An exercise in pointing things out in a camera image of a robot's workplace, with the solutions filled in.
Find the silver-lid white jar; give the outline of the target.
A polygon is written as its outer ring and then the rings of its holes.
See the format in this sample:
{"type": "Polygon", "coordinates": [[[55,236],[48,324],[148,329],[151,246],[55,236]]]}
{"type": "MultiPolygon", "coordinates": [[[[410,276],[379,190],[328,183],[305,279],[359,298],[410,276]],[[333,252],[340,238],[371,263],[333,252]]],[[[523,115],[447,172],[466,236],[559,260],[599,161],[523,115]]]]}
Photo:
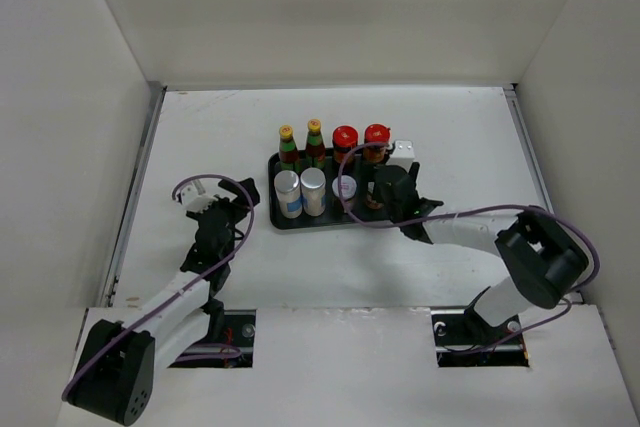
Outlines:
{"type": "Polygon", "coordinates": [[[273,185],[281,214],[287,219],[299,217],[303,211],[299,175],[281,171],[274,177],[273,185]]]}

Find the grey-lid jar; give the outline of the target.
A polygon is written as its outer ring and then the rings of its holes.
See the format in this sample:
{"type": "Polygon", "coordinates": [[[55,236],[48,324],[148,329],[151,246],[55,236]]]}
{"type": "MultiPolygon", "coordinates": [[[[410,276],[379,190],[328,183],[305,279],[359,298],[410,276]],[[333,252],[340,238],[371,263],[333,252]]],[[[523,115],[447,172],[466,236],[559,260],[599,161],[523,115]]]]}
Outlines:
{"type": "Polygon", "coordinates": [[[357,181],[353,177],[349,175],[342,175],[341,178],[336,177],[332,181],[333,211],[340,214],[345,212],[340,198],[343,198],[347,207],[352,209],[356,200],[357,188],[357,181]]]}
{"type": "Polygon", "coordinates": [[[384,204],[378,201],[374,196],[375,183],[368,182],[365,196],[365,204],[371,210],[380,210],[384,207],[384,204]]]}

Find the red-label sauce bottle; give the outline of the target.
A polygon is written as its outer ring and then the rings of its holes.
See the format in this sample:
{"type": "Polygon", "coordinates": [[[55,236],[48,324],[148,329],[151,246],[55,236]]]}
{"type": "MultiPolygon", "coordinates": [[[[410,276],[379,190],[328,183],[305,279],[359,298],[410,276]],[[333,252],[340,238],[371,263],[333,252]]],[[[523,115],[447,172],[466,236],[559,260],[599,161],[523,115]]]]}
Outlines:
{"type": "Polygon", "coordinates": [[[294,140],[293,128],[290,125],[285,124],[279,128],[278,156],[283,171],[301,173],[300,155],[294,140]]]}

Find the red-lid dark sauce jar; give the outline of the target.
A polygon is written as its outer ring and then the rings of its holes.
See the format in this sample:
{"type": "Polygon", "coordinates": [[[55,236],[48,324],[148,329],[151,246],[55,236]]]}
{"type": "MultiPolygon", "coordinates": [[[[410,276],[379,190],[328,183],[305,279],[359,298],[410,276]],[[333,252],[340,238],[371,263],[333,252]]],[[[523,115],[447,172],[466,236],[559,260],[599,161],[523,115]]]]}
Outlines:
{"type": "Polygon", "coordinates": [[[382,163],[391,139],[391,129],[383,124],[369,125],[364,131],[363,158],[366,162],[382,163]]]}

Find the tall silver-capped white bottle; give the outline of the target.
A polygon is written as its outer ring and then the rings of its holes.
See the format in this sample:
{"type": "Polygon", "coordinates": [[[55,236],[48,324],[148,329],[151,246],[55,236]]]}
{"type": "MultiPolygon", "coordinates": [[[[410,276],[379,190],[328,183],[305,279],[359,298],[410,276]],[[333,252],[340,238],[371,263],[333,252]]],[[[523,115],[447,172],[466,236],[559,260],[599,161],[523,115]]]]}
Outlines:
{"type": "Polygon", "coordinates": [[[304,211],[311,217],[321,216],[326,207],[324,172],[315,167],[307,168],[300,175],[300,184],[304,211]]]}

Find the green-label sauce bottle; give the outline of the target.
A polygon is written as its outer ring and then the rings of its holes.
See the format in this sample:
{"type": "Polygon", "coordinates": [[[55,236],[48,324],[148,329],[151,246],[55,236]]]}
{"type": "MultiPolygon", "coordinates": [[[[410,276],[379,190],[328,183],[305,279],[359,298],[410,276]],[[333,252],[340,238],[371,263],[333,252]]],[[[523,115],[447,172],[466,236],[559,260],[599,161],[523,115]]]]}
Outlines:
{"type": "Polygon", "coordinates": [[[321,122],[311,119],[307,123],[305,154],[308,165],[323,170],[325,168],[326,147],[324,144],[321,122]]]}

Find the grey-lid jar front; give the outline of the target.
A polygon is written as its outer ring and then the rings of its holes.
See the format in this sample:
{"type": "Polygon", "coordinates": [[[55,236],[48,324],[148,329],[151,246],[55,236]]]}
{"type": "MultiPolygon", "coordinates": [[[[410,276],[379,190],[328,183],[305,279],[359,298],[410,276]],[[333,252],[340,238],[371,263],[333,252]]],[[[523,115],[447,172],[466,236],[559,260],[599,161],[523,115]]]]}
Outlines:
{"type": "Polygon", "coordinates": [[[365,204],[371,210],[380,210],[384,207],[384,204],[378,201],[374,196],[375,183],[368,182],[365,196],[365,204]]]}

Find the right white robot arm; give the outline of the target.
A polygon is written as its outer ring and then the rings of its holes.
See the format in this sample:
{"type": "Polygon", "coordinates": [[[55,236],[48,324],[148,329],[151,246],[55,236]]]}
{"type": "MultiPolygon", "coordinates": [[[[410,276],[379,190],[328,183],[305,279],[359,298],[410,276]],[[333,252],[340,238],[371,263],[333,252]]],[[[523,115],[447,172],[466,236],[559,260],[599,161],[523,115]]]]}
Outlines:
{"type": "Polygon", "coordinates": [[[489,341],[531,307],[555,308],[589,265],[587,254],[560,220],[535,206],[446,212],[443,202],[420,197],[415,172],[400,166],[377,169],[374,194],[407,238],[469,248],[502,261],[507,277],[464,310],[464,331],[475,342],[489,341]]]}

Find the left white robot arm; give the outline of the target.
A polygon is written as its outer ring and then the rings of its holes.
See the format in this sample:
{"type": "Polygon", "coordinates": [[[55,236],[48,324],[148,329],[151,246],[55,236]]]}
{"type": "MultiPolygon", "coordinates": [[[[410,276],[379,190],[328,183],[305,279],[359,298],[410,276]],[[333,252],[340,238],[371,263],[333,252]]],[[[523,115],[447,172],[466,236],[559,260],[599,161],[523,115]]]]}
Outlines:
{"type": "Polygon", "coordinates": [[[260,194],[253,178],[219,175],[226,196],[209,196],[203,175],[181,181],[172,191],[197,224],[194,242],[175,277],[151,300],[118,321],[101,319],[89,330],[64,402],[121,426],[134,424],[146,409],[158,371],[174,364],[226,361],[242,356],[224,334],[224,305],[217,294],[230,263],[255,220],[260,194]]]}

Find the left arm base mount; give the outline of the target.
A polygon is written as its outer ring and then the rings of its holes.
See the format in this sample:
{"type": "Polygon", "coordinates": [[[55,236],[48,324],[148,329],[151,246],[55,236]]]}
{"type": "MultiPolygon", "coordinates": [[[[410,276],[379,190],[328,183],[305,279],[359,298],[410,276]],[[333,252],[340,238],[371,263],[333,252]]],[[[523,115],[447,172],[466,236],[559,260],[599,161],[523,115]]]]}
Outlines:
{"type": "Polygon", "coordinates": [[[196,341],[171,368],[241,369],[253,366],[257,312],[229,310],[212,299],[203,308],[210,317],[207,334],[196,341]]]}

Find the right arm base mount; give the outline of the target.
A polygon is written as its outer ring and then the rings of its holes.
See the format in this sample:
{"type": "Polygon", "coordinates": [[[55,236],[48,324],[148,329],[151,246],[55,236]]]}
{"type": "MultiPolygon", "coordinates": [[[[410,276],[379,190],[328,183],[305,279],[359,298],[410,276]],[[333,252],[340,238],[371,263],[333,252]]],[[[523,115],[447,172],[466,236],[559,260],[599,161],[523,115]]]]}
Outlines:
{"type": "Polygon", "coordinates": [[[436,362],[441,368],[528,367],[529,359],[518,315],[490,326],[471,307],[431,310],[436,362]]]}

